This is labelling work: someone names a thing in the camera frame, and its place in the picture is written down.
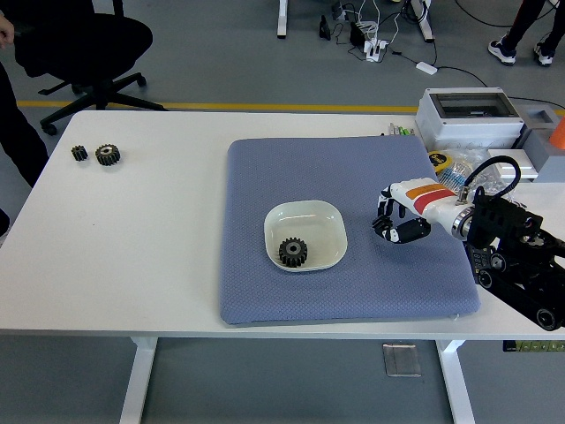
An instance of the gear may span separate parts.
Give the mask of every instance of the gear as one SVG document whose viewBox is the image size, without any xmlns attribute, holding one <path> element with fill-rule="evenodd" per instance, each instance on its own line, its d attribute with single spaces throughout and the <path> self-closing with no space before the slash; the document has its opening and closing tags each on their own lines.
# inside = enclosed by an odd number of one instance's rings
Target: gear
<svg viewBox="0 0 565 424">
<path fill-rule="evenodd" d="M 87 150 L 84 146 L 75 146 L 71 149 L 71 153 L 77 161 L 85 161 L 88 158 Z"/>
<path fill-rule="evenodd" d="M 287 238 L 279 247 L 279 258 L 282 263 L 290 268 L 300 267 L 308 255 L 308 247 L 300 238 Z"/>
<path fill-rule="evenodd" d="M 110 166 L 120 160 L 120 152 L 113 144 L 104 144 L 96 149 L 96 159 L 104 166 Z"/>
</svg>

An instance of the shoe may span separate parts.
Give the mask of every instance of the shoe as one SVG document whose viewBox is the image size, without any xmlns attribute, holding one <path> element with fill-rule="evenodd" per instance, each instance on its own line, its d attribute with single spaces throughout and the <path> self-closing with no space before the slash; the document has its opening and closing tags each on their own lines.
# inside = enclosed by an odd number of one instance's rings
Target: shoe
<svg viewBox="0 0 565 424">
<path fill-rule="evenodd" d="M 504 37 L 501 38 L 499 42 L 491 42 L 488 45 L 488 51 L 493 55 L 498 57 L 502 64 L 506 66 L 512 66 L 516 61 L 516 51 L 508 50 L 502 44 Z"/>
<path fill-rule="evenodd" d="M 539 42 L 533 48 L 533 60 L 535 60 L 539 66 L 547 68 L 553 62 L 554 56 L 555 50 L 544 51 L 543 42 Z"/>
</svg>

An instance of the square bowl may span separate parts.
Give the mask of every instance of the square bowl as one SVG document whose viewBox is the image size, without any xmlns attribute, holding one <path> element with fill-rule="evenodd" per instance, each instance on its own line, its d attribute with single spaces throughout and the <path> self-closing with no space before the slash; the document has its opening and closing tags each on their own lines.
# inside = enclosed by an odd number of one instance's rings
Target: square bowl
<svg viewBox="0 0 565 424">
<path fill-rule="evenodd" d="M 279 247 L 286 239 L 306 243 L 306 261 L 296 268 L 283 264 Z M 265 217 L 265 247 L 270 260 L 289 272 L 314 271 L 336 265 L 347 250 L 342 214 L 326 201 L 292 201 L 275 206 Z"/>
</svg>

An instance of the clear plastic bag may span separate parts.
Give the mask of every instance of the clear plastic bag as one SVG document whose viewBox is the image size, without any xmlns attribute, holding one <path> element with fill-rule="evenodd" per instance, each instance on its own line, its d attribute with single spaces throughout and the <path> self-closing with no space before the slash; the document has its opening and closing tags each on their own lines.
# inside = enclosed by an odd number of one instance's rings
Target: clear plastic bag
<svg viewBox="0 0 565 424">
<path fill-rule="evenodd" d="M 451 164 L 438 174 L 438 180 L 449 190 L 458 193 L 465 179 L 476 170 L 481 163 L 490 159 L 486 149 L 451 148 L 441 151 L 451 157 Z M 472 195 L 479 186 L 483 186 L 486 194 L 494 195 L 503 190 L 509 182 L 502 180 L 495 165 L 486 167 L 471 182 L 469 193 Z"/>
</svg>

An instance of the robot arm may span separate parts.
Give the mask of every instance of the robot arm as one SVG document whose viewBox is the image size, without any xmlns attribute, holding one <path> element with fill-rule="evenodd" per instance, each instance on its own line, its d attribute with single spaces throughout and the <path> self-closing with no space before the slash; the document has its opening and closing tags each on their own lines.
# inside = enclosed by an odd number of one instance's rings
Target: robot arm
<svg viewBox="0 0 565 424">
<path fill-rule="evenodd" d="M 417 218 L 395 227 L 390 218 L 395 203 L 399 204 L 401 218 L 406 209 Z M 431 224 L 439 223 L 457 239 L 465 240 L 463 229 L 471 215 L 472 208 L 459 202 L 446 186 L 431 178 L 418 178 L 391 184 L 380 192 L 378 216 L 373 221 L 373 228 L 385 240 L 401 244 L 427 236 Z"/>
<path fill-rule="evenodd" d="M 467 202 L 469 183 L 486 166 L 511 163 L 515 180 L 495 195 L 483 187 Z M 565 320 L 565 269 L 554 261 L 565 257 L 565 243 L 541 230 L 543 218 L 502 198 L 520 179 L 517 163 L 497 156 L 480 165 L 465 181 L 457 196 L 431 178 L 391 184 L 380 192 L 375 232 L 393 243 L 409 243 L 430 233 L 439 223 L 466 243 L 478 284 L 546 330 L 558 329 Z M 392 222 L 395 203 L 399 215 L 406 209 L 415 219 L 397 227 Z M 498 239 L 498 246 L 491 244 Z"/>
</svg>

